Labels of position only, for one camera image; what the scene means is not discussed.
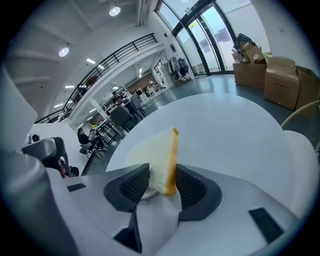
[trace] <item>table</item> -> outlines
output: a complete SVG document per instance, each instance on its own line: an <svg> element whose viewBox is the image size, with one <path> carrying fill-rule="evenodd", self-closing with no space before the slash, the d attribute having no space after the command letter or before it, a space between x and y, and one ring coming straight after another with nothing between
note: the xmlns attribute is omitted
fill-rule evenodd
<svg viewBox="0 0 320 256"><path fill-rule="evenodd" d="M290 208L295 174L288 139L266 110L235 95L198 94L156 110L123 139L106 171L125 167L136 143L170 126L180 131L178 163L250 181Z"/></svg>

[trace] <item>railing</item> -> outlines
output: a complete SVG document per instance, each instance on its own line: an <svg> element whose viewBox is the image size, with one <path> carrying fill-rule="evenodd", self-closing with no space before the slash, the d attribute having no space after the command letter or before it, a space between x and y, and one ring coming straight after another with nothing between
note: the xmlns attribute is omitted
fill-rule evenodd
<svg viewBox="0 0 320 256"><path fill-rule="evenodd" d="M157 43L154 34L148 34L140 37L125 46L121 47L114 53L110 54L98 65L96 65L82 81L76 86L69 99L64 104L63 109L53 112L39 120L36 124L61 122L66 119L74 110L78 102L85 93L98 81L105 73L114 68L117 64L130 57L131 55Z"/></svg>

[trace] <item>black chair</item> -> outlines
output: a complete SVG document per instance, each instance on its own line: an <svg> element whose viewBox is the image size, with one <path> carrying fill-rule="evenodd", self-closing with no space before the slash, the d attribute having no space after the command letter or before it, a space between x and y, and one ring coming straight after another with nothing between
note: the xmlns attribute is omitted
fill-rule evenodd
<svg viewBox="0 0 320 256"><path fill-rule="evenodd" d="M115 123L118 127L122 127L127 133L130 132L132 128L128 127L130 123L132 127L137 125L137 122L132 118L129 110L122 106L117 106L110 113L110 117L113 123Z"/></svg>

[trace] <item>black gripper pad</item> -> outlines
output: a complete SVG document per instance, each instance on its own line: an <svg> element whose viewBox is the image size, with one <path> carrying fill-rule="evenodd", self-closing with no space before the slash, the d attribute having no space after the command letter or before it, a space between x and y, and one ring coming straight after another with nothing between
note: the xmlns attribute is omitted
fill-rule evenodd
<svg viewBox="0 0 320 256"><path fill-rule="evenodd" d="M181 197L179 222L201 221L220 204L222 192L217 183L182 164L176 165L176 187Z"/></svg>
<svg viewBox="0 0 320 256"><path fill-rule="evenodd" d="M149 164L110 181L103 190L104 197L121 212L132 213L149 186Z"/></svg>

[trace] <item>white bread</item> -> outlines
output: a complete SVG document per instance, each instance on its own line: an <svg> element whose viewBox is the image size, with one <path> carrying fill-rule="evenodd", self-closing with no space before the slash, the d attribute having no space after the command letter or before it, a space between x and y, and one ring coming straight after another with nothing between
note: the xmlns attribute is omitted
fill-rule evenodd
<svg viewBox="0 0 320 256"><path fill-rule="evenodd" d="M126 159L126 166L149 163L149 187L166 196L176 194L178 135L167 128L134 145Z"/></svg>

